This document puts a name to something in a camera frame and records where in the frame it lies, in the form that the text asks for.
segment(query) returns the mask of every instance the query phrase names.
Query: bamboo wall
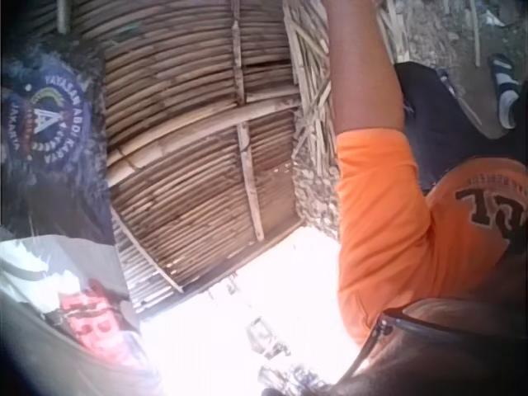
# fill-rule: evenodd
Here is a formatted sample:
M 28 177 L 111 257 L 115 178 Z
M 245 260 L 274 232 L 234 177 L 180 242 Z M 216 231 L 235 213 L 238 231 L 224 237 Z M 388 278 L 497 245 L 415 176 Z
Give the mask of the bamboo wall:
M 298 90 L 281 0 L 239 2 L 242 104 L 233 61 L 237 2 L 73 0 L 72 32 L 98 40 L 106 58 L 113 206 L 158 265 L 114 224 L 139 312 L 180 294 L 160 268 L 185 294 L 257 241 L 237 124 L 249 129 L 265 237 L 297 219 L 290 156 Z M 36 2 L 28 27 L 56 31 L 56 1 Z

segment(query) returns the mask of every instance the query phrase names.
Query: orange t-shirt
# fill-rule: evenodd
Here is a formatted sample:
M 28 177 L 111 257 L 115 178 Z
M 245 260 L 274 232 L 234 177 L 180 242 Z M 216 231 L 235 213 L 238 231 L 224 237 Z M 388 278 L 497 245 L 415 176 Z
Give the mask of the orange t-shirt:
M 505 158 L 476 158 L 427 197 L 407 138 L 355 130 L 337 138 L 341 180 L 340 309 L 362 344 L 378 315 L 475 287 L 526 221 L 528 175 Z

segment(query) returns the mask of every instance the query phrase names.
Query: foot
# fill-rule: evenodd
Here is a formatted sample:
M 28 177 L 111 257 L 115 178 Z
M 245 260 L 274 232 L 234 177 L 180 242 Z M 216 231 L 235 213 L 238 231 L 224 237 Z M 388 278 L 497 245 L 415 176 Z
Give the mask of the foot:
M 515 128 L 515 121 L 511 109 L 513 103 L 519 99 L 521 87 L 513 78 L 513 62 L 503 54 L 494 54 L 489 57 L 488 64 L 497 95 L 498 119 L 503 128 L 512 130 Z

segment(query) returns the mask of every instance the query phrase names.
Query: person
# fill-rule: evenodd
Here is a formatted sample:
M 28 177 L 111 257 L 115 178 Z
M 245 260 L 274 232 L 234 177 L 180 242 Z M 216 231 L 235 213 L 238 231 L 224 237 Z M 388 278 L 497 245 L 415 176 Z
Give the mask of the person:
M 445 75 L 390 63 L 375 2 L 325 7 L 338 300 L 363 346 L 332 394 L 526 394 L 528 85 L 505 56 L 490 58 L 509 130 L 487 139 Z

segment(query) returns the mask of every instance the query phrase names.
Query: bamboo beam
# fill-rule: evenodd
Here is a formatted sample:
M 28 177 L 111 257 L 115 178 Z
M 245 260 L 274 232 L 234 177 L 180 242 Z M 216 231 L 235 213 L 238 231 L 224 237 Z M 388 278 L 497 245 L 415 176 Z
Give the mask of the bamboo beam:
M 126 235 L 126 237 L 132 242 L 132 244 L 135 246 L 136 249 L 138 249 L 138 252 L 145 258 L 148 264 L 153 266 L 158 272 L 159 275 L 161 275 L 167 283 L 172 286 L 174 289 L 178 290 L 180 293 L 183 293 L 183 289 L 179 284 L 177 284 L 173 278 L 171 278 L 160 266 L 159 264 L 149 255 L 149 253 L 141 246 L 141 243 L 138 241 L 138 239 L 134 236 L 134 233 L 128 228 L 125 221 L 119 216 L 119 214 L 116 212 L 116 209 L 114 209 L 113 206 L 110 207 L 112 217 L 114 218 L 115 222 L 118 223 L 118 225 L 121 228 L 121 231 L 123 231 L 123 234 Z
M 170 125 L 173 121 L 168 121 L 165 126 L 171 132 L 163 138 L 155 141 L 150 140 L 148 143 L 145 141 L 147 144 L 138 148 L 131 155 L 127 155 L 128 150 L 126 148 L 121 148 L 120 151 L 115 152 L 116 161 L 108 167 L 108 185 L 112 187 L 150 163 L 207 136 L 217 134 L 245 121 L 297 107 L 297 105 L 299 105 L 299 100 L 296 97 L 278 97 L 268 101 L 259 101 L 244 107 L 223 111 L 179 130 L 173 130 Z
M 210 266 L 211 271 L 200 277 L 198 280 L 191 282 L 189 285 L 186 285 L 186 292 L 183 295 L 171 295 L 160 301 L 158 304 L 154 305 L 149 309 L 139 313 L 139 318 L 141 320 L 148 320 L 154 316 L 178 305 L 188 299 L 202 293 L 203 291 L 209 289 L 215 283 L 221 281 L 226 276 L 233 274 L 239 268 L 242 268 L 255 258 L 262 255 L 264 252 L 273 248 L 279 242 L 287 238 L 291 233 L 293 233 L 298 227 L 302 225 L 302 221 L 298 217 L 290 218 L 285 220 L 282 224 L 276 226 L 271 230 L 266 239 L 254 243 L 251 246 L 246 247 L 241 252 L 235 254 L 233 257 L 224 259 L 218 264 Z
M 262 227 L 262 218 L 260 206 L 258 204 L 257 186 L 255 184 L 255 172 L 253 171 L 253 158 L 249 139 L 248 123 L 244 122 L 237 125 L 238 146 L 240 148 L 240 161 L 242 162 L 242 171 L 244 175 L 244 184 L 246 185 L 247 202 L 251 211 L 253 228 L 257 241 L 264 240 L 264 228 Z
M 231 0 L 233 11 L 233 70 L 234 83 L 237 93 L 237 102 L 239 106 L 246 104 L 246 95 L 244 89 L 244 78 L 242 72 L 242 46 L 240 40 L 240 0 Z M 258 204 L 257 187 L 255 185 L 255 172 L 253 171 L 253 159 L 251 154 L 251 139 L 249 137 L 249 126 L 247 122 L 237 125 L 238 147 L 240 149 L 240 162 L 244 175 L 244 185 L 246 187 L 247 203 L 251 212 L 253 229 L 257 241 L 264 240 L 264 228 L 262 227 L 261 210 Z

